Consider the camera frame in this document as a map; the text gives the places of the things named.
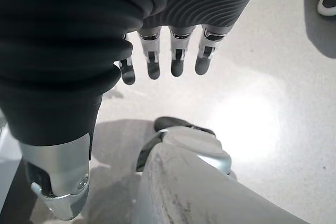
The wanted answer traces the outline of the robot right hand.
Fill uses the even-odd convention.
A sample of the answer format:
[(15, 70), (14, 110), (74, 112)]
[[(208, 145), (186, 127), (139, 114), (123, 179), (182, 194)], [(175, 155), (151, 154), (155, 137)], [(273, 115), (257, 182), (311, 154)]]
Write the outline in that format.
[(195, 71), (250, 0), (1, 0), (1, 111), (19, 141), (31, 189), (56, 217), (82, 211), (102, 96), (135, 81), (138, 32), (148, 75), (160, 75), (160, 30), (171, 31), (171, 72), (179, 76), (188, 40), (203, 27)]

